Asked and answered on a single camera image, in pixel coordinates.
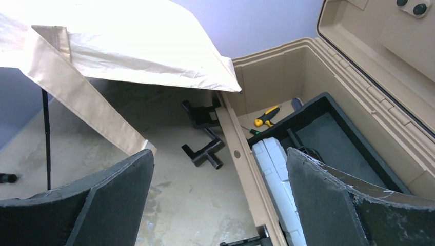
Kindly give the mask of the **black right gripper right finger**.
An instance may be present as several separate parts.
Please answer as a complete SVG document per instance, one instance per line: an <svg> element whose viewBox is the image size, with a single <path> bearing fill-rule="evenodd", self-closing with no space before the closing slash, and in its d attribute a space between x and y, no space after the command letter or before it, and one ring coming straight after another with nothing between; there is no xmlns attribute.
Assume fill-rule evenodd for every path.
<svg viewBox="0 0 435 246"><path fill-rule="evenodd" d="M308 245L434 245L434 201L368 183L295 149L288 177Z"/></svg>

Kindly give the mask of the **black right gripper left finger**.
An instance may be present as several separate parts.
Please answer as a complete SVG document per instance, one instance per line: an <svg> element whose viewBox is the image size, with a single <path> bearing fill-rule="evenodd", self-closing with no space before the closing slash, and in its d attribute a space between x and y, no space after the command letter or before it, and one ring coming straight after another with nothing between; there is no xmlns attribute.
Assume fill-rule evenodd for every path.
<svg viewBox="0 0 435 246"><path fill-rule="evenodd" d="M1 201L1 245L134 245L154 170L151 150L27 199Z"/></svg>

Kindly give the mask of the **beige folding umbrella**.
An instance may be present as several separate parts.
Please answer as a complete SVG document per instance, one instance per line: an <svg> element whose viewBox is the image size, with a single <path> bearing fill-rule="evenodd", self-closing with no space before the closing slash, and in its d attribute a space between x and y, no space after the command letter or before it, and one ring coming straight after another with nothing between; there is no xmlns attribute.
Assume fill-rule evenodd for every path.
<svg viewBox="0 0 435 246"><path fill-rule="evenodd" d="M19 69L127 155L156 148L90 78L241 91L231 60L172 1L1 1L1 66Z"/></svg>

